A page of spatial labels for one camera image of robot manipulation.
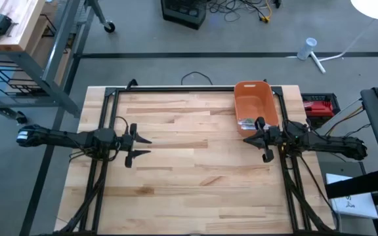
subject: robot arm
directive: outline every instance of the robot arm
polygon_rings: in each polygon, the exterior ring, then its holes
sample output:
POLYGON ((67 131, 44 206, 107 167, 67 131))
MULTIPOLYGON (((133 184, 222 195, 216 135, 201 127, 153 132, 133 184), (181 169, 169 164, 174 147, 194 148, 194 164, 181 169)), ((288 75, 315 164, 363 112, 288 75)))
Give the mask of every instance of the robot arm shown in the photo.
POLYGON ((367 147, 358 138, 321 136, 308 131, 307 125, 293 121, 287 121, 282 132, 278 127, 264 130, 264 126, 264 118, 259 117, 255 121, 256 134, 243 141, 259 149, 264 148, 263 161, 266 163, 274 158, 272 150, 268 148, 269 145, 283 145, 290 155, 298 155, 304 151, 322 151, 340 153, 358 161, 367 156, 367 147))
POLYGON ((42 144, 61 146, 67 148, 79 148, 85 155, 93 159, 102 160, 103 153, 108 150, 127 151, 125 166, 132 167, 133 159, 139 155, 149 153, 145 150, 133 150, 134 141, 151 144, 150 141, 140 137, 137 133, 137 124, 131 124, 129 132, 118 137, 112 128, 100 128, 90 132, 80 132, 78 134, 50 130, 39 125, 30 125, 18 131, 17 143, 22 147, 36 147, 42 144))

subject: concrete floor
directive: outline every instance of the concrete floor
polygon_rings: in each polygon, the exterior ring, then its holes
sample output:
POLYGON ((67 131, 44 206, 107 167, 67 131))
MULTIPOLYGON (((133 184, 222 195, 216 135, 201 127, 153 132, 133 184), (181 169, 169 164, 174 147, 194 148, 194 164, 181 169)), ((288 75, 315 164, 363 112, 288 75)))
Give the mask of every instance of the concrete floor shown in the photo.
MULTIPOLYGON (((296 52, 307 37, 318 40, 318 52, 339 52, 370 21, 350 1, 286 0, 267 25, 258 21, 255 13, 240 10, 241 18, 232 23, 225 22, 222 14, 208 13, 201 29, 195 31, 164 21, 159 1, 103 0, 100 4, 106 17, 115 22, 117 33, 106 34, 95 19, 85 52, 296 52)), ((351 51, 378 51, 378 21, 351 51)), ((334 92, 342 108, 357 99, 362 89, 378 86, 378 58, 344 58, 324 62, 324 66, 325 75, 311 60, 287 58, 84 59, 71 97, 82 106, 88 86, 126 85, 131 79, 140 85, 179 85, 180 78, 191 71, 210 76, 214 85, 268 79, 271 85, 299 85, 302 92, 334 92)), ((206 85, 207 81, 195 75, 187 78, 186 84, 206 85)), ((44 127, 52 125, 56 113, 54 108, 21 110, 32 123, 44 127)), ((66 114, 62 129, 76 131, 78 122, 66 114)), ((335 134, 356 130, 367 122, 366 116, 360 115, 340 125, 335 134)), ((18 147, 18 129, 0 116, 0 235, 18 235, 45 149, 18 147)), ((357 137, 369 148, 366 171, 378 170, 372 130, 362 130, 357 137)), ((53 229, 69 153, 66 148, 55 150, 32 234, 53 229)), ((340 161, 327 155, 318 157, 322 165, 340 161)), ((343 220, 343 230, 354 233, 375 234, 370 225, 371 221, 355 218, 343 220)))

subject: white paper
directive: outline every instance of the white paper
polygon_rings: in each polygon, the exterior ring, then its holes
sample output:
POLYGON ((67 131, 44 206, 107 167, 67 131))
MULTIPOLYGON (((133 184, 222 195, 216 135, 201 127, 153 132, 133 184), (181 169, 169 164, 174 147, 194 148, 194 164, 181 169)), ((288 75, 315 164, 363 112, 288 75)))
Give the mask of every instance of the white paper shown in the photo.
MULTIPOLYGON (((340 176, 337 174, 326 174, 328 184, 338 181, 348 180, 351 177, 340 176)), ((377 210, 375 208, 371 193, 363 193, 346 197, 331 199, 331 204, 335 212, 348 214, 351 216, 361 216, 366 218, 377 219, 377 210)))

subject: orange bin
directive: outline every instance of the orange bin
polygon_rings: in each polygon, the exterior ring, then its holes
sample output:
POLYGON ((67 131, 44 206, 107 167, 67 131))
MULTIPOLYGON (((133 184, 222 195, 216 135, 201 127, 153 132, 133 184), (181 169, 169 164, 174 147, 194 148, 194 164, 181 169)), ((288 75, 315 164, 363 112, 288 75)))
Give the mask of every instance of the orange bin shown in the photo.
MULTIPOLYGON (((264 117, 265 123, 278 126, 274 95, 268 83, 263 81, 239 82, 234 87, 234 106, 236 108, 237 122, 241 119, 254 119, 264 117)), ((243 137, 252 136, 254 130, 243 130, 237 124, 238 131, 243 137)))

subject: butcher block tabletop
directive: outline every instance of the butcher block tabletop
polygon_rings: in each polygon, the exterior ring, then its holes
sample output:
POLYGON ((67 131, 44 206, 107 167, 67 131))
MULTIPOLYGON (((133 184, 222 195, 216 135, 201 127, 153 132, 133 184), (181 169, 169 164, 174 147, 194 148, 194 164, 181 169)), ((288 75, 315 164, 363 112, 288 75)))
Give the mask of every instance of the butcher block tabletop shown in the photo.
POLYGON ((24 51, 43 9, 45 0, 0 0, 0 14, 12 19, 15 26, 0 36, 0 51, 24 51))
MULTIPOLYGON (((289 119, 305 123, 298 86, 282 88, 289 119)), ((87 89, 78 132, 98 128, 104 89, 87 89)), ((278 97, 274 99, 281 123, 278 97)), ((152 144, 134 148, 151 153, 137 157, 132 168, 125 168, 122 152, 109 163, 99 234, 292 233, 278 150, 273 147, 275 159, 263 163, 263 150, 243 143, 233 92, 126 92, 119 95, 117 115, 138 124, 138 133, 152 144)), ((118 136, 124 128, 116 119, 118 136)), ((303 157, 324 191, 316 154, 303 157)), ((88 157, 70 163, 55 230, 83 202, 90 165, 88 157)), ((307 201, 333 227, 330 209, 301 161, 299 168, 307 201)), ((297 200, 295 204, 303 228, 297 200)), ((94 203, 87 227, 93 212, 94 203)))

